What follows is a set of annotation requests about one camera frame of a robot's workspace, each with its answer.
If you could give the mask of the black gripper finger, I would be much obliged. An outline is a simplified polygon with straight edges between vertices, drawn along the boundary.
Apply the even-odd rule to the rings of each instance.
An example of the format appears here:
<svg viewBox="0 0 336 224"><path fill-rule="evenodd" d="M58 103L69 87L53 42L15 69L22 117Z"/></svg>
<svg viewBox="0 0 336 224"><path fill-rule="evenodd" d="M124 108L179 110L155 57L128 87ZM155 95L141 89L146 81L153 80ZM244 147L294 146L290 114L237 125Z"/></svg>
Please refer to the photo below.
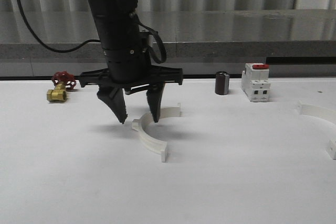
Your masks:
<svg viewBox="0 0 336 224"><path fill-rule="evenodd" d="M128 115L123 90L121 88L99 85L97 97L112 110L120 123L123 124L125 122Z"/></svg>
<svg viewBox="0 0 336 224"><path fill-rule="evenodd" d="M164 87L164 83L149 85L149 88L146 92L150 112L155 123L159 121L161 116L161 100Z"/></svg>

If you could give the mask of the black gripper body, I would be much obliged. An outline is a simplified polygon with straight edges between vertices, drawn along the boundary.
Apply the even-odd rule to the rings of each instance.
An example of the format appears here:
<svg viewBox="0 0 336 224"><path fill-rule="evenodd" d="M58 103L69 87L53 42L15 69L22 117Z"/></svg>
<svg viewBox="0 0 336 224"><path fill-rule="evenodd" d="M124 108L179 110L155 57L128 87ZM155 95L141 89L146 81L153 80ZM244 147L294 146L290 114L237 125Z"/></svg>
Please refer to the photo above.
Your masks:
<svg viewBox="0 0 336 224"><path fill-rule="evenodd" d="M78 77L81 87L93 83L106 87L130 90L142 85L183 82L181 68L169 68L151 64L159 60L152 48L103 51L107 68L83 72Z"/></svg>

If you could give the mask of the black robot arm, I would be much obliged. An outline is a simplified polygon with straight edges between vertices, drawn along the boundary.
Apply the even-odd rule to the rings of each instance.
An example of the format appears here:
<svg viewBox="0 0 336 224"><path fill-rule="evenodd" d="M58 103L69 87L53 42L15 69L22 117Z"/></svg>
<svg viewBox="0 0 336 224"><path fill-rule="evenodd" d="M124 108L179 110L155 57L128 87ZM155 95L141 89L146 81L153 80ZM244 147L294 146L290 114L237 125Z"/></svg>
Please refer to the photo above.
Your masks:
<svg viewBox="0 0 336 224"><path fill-rule="evenodd" d="M116 115L119 122L127 118L124 95L146 91L154 122L161 114L164 86L182 84L180 68L162 67L166 49L158 32L142 23L136 14L138 0L88 0L98 32L107 68L83 72L82 87L96 84L97 97Z"/></svg>

